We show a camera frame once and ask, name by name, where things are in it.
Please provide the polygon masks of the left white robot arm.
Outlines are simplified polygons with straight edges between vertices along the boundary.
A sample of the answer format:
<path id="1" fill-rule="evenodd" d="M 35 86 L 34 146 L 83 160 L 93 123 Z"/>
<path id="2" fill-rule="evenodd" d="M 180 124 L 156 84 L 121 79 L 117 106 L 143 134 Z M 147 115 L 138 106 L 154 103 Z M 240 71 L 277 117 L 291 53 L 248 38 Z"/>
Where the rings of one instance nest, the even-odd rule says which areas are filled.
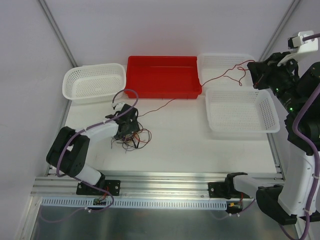
<path id="1" fill-rule="evenodd" d="M 106 177 L 100 171 L 86 164 L 90 146 L 104 139 L 123 139 L 139 130 L 138 109 L 121 103 L 114 114 L 86 129 L 76 131 L 65 126 L 60 129 L 50 147 L 46 162 L 58 172 L 87 183 L 87 188 L 95 195 L 106 189 Z"/>

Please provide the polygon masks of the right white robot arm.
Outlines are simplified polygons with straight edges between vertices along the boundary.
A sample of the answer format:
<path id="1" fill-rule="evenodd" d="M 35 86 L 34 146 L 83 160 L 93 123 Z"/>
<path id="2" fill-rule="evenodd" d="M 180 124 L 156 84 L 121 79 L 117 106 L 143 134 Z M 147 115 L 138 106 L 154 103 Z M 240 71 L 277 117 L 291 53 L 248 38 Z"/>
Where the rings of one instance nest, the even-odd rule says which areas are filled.
<path id="1" fill-rule="evenodd" d="M 262 62 L 249 62 L 253 87 L 270 89 L 287 116 L 290 162 L 285 182 L 261 184 L 244 172 L 230 173 L 224 180 L 222 196 L 243 193 L 254 198 L 259 209 L 281 226 L 293 225 L 298 218 L 317 222 L 316 197 L 320 186 L 320 64 L 313 63 L 299 76 L 298 62 L 281 60 L 289 52 L 276 52 Z"/>

